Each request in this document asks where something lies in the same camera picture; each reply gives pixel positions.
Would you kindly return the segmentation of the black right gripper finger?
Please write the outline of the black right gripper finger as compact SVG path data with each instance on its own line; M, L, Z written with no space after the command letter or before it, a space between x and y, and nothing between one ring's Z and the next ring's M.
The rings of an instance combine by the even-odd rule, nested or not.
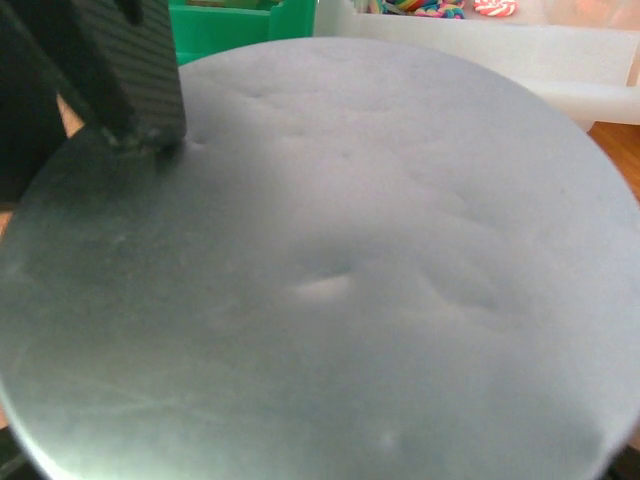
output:
M186 119L168 2L2 2L2 202L17 202L64 142L59 100L120 149L178 143Z

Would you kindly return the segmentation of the green plastic bin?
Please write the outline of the green plastic bin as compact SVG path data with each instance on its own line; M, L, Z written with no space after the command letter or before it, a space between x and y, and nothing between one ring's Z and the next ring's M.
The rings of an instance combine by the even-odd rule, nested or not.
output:
M171 1L180 65L268 41L313 35L317 3L285 1Z

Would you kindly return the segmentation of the white round lid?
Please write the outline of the white round lid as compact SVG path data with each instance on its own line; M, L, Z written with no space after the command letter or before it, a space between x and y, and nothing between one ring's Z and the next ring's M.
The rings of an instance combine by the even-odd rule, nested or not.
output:
M424 47L180 70L1 242L1 397L53 479L594 479L639 419L639 207L571 119Z

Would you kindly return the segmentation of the white translucent plastic bin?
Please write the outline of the white translucent plastic bin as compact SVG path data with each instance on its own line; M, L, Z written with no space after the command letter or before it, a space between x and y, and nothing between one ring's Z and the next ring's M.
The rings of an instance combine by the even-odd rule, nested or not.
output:
M362 13L354 1L320 1L318 36L366 38L432 48L525 86L584 130L639 122L639 34L550 24L538 1L507 19L418 19Z

